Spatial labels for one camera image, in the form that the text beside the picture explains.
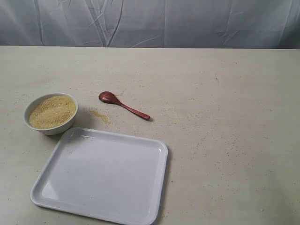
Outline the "white rectangular plastic tray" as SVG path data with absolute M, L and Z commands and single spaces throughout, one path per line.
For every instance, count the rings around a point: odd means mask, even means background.
M 74 127 L 55 146 L 30 198 L 41 207 L 124 225 L 158 216 L 168 148 L 158 140 Z

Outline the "white wrinkled backdrop cloth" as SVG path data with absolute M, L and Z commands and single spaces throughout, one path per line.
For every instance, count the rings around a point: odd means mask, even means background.
M 300 46 L 297 0 L 3 0 L 2 45 Z

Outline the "dark red wooden spoon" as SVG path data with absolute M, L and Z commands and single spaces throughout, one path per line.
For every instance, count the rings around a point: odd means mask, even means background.
M 144 114 L 144 113 L 142 113 L 142 112 L 140 112 L 136 109 L 133 109 L 133 108 L 123 104 L 122 102 L 120 102 L 119 99 L 113 93 L 111 93 L 109 91 L 104 91 L 104 92 L 100 93 L 98 98 L 99 98 L 100 101 L 102 101 L 104 103 L 121 106 L 121 107 L 127 109 L 131 113 L 135 114 L 136 116 L 138 116 L 138 117 L 140 117 L 144 120 L 149 120 L 150 119 L 149 115 Z

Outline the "beige grainy powder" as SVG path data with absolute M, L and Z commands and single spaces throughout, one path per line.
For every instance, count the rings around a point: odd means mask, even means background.
M 49 97 L 39 103 L 30 113 L 29 123 L 38 129 L 50 129 L 70 120 L 76 111 L 72 98 L 66 95 Z

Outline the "grain pile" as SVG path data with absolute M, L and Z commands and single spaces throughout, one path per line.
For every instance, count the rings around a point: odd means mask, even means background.
M 98 109 L 91 108 L 91 109 L 89 109 L 89 112 L 90 112 L 93 116 L 96 116 L 96 117 L 101 118 L 101 120 L 102 120 L 105 124 L 107 124 L 107 125 L 111 124 L 111 120 L 110 120 L 109 116 L 106 115 L 106 114 L 101 113 Z

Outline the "white ceramic bowl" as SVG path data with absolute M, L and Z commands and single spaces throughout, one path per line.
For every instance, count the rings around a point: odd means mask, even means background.
M 61 124 L 60 126 L 53 127 L 50 129 L 38 129 L 38 128 L 32 127 L 29 123 L 29 116 L 30 116 L 30 113 L 32 112 L 32 110 L 43 100 L 53 97 L 53 96 L 56 96 L 56 95 L 66 95 L 66 96 L 69 96 L 70 98 L 72 98 L 72 100 L 74 101 L 74 103 L 76 105 L 76 111 L 75 111 L 73 117 L 70 120 L 66 121 L 64 124 Z M 65 132 L 66 130 L 68 130 L 69 128 L 72 127 L 72 125 L 75 122 L 75 116 L 78 113 L 78 109 L 79 109 L 79 105 L 78 105 L 77 100 L 69 94 L 65 94 L 65 93 L 46 94 L 46 95 L 43 95 L 43 96 L 35 99 L 27 106 L 27 108 L 25 109 L 25 112 L 23 114 L 23 119 L 24 119 L 24 123 L 33 130 L 36 130 L 44 135 L 57 135 L 57 134 Z

